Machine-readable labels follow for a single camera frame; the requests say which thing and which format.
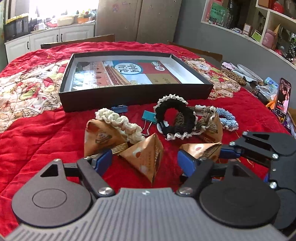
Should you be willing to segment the teal binder clip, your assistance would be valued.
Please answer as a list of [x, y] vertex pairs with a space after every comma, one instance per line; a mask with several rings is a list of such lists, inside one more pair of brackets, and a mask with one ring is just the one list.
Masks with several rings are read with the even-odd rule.
[[149, 129], [152, 124], [157, 124], [156, 114], [145, 110], [142, 114], [142, 120], [144, 121], [144, 127], [142, 128], [142, 135], [147, 137], [150, 135]]

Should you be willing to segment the brown beige crochet scrunchie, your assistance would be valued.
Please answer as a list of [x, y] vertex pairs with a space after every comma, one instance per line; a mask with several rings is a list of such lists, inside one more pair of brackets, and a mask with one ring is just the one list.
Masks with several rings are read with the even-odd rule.
[[196, 131], [203, 133], [213, 125], [216, 108], [214, 106], [195, 105], [194, 113], [196, 114]]

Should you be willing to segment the white hair clip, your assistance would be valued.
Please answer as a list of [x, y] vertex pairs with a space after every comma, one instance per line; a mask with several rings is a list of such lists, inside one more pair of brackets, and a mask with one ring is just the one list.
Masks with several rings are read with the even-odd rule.
[[[169, 126], [167, 121], [164, 121], [164, 125], [165, 125], [165, 127]], [[159, 123], [157, 123], [157, 130], [159, 133], [163, 134], [162, 127]]]

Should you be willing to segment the cream crochet scrunchie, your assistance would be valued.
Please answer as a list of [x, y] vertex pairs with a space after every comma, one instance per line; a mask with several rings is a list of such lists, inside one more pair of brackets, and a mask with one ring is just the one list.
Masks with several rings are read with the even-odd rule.
[[131, 144], [145, 140], [142, 135], [142, 128], [136, 123], [130, 123], [128, 117], [124, 115], [102, 108], [95, 112], [95, 118], [117, 129], [123, 138]]

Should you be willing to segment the black microwave oven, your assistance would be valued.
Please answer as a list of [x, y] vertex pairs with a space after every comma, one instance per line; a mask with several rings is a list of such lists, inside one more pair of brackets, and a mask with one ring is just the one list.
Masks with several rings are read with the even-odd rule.
[[22, 16], [17, 19], [10, 20], [4, 25], [4, 41], [10, 41], [18, 37], [29, 34], [29, 17]]

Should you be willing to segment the black white-trimmed scrunchie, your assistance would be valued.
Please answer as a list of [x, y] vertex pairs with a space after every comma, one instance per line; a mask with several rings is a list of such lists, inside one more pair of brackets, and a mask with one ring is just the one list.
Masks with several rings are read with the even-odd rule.
[[[193, 135], [193, 132], [196, 129], [196, 115], [187, 105], [188, 102], [182, 97], [175, 94], [169, 94], [160, 98], [156, 106], [154, 106], [157, 123], [161, 125], [163, 135], [167, 141], [172, 141], [177, 138], [183, 140]], [[176, 111], [174, 124], [165, 127], [164, 121], [166, 112], [170, 109]]]

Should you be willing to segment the white wall shelf unit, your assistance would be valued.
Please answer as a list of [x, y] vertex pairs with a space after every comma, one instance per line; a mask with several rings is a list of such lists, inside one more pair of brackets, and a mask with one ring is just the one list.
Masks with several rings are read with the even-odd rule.
[[[201, 23], [250, 40], [295, 68], [295, 1], [206, 1]], [[274, 50], [262, 45], [268, 29], [278, 30]]]

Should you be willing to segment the red patterned bed quilt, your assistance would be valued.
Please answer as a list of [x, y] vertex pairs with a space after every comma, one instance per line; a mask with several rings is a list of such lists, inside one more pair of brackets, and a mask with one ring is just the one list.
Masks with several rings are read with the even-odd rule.
[[[38, 50], [14, 60], [2, 72], [7, 77], [27, 72], [40, 64], [69, 59], [73, 53], [97, 51], [147, 51], [170, 53], [179, 58], [195, 58], [195, 54], [181, 47], [166, 44], [137, 42], [81, 43]], [[215, 100], [195, 99], [190, 105], [212, 105], [230, 111], [239, 123], [236, 132], [225, 131], [224, 144], [238, 139], [244, 131], [284, 133], [284, 126], [249, 91], [241, 89], [234, 96]], [[1, 133], [1, 235], [6, 236], [18, 222], [11, 209], [14, 194], [50, 161], [56, 158], [72, 163], [83, 157], [86, 123], [93, 119], [93, 110], [66, 113], [62, 108], [48, 110], [34, 117], [19, 118]], [[162, 188], [180, 186], [181, 169], [177, 165], [177, 151], [181, 140], [162, 140], [164, 156], [154, 182], [150, 182], [121, 157], [115, 157], [104, 180], [114, 189]]]

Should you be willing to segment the blue binder clip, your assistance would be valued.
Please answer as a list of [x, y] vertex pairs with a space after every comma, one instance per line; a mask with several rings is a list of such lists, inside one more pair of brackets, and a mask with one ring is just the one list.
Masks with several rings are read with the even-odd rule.
[[122, 113], [128, 112], [128, 106], [126, 105], [113, 106], [111, 110], [114, 111], [115, 113], [122, 114]]

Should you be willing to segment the light blue crochet scrunchie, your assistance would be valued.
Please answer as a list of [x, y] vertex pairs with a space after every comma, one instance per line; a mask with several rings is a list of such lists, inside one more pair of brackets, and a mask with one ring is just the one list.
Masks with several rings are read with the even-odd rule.
[[231, 132], [239, 129], [239, 124], [232, 113], [223, 108], [217, 108], [216, 112], [220, 118], [220, 122], [223, 129]]

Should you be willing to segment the white mug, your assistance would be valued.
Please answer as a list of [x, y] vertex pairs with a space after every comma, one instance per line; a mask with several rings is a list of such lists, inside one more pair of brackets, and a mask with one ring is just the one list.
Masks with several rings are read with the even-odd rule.
[[46, 25], [43, 22], [41, 22], [34, 26], [34, 31], [44, 30], [45, 28], [46, 28]]

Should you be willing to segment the white plate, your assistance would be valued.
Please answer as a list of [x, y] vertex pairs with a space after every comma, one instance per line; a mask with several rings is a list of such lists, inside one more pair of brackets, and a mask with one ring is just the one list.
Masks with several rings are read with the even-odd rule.
[[252, 70], [248, 69], [247, 67], [241, 64], [237, 64], [237, 68], [242, 74], [246, 75], [247, 77], [252, 78], [258, 82], [263, 82], [263, 79], [260, 76], [258, 76], [256, 73], [254, 73]]

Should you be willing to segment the smartphone with lit screen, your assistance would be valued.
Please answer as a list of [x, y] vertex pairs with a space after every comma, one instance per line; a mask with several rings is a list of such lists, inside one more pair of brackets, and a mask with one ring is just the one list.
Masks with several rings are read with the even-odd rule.
[[285, 80], [284, 78], [281, 78], [274, 107], [274, 112], [278, 117], [280, 123], [283, 123], [285, 121], [287, 115], [288, 105], [290, 103], [291, 89], [291, 83]]

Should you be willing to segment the white storage container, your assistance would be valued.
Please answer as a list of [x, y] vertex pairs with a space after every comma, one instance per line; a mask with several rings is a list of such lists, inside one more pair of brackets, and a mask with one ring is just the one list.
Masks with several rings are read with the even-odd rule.
[[72, 25], [74, 23], [74, 16], [64, 16], [60, 17], [57, 20], [57, 26], [62, 27], [62, 26], [68, 26]]

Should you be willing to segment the brown pyramid packet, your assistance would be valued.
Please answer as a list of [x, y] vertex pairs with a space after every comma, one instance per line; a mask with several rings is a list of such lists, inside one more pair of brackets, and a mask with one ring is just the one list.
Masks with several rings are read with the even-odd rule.
[[215, 114], [213, 121], [208, 129], [206, 129], [199, 138], [205, 143], [222, 142], [223, 128], [218, 114]]
[[127, 141], [115, 127], [101, 120], [92, 119], [87, 122], [84, 157], [90, 157], [108, 149], [112, 154], [119, 154], [127, 148]]
[[156, 133], [119, 154], [153, 183], [163, 157], [164, 148]]
[[219, 159], [222, 143], [199, 143], [199, 144], [183, 144], [180, 146], [181, 150], [186, 151], [188, 154], [196, 159], [207, 158], [214, 162]]

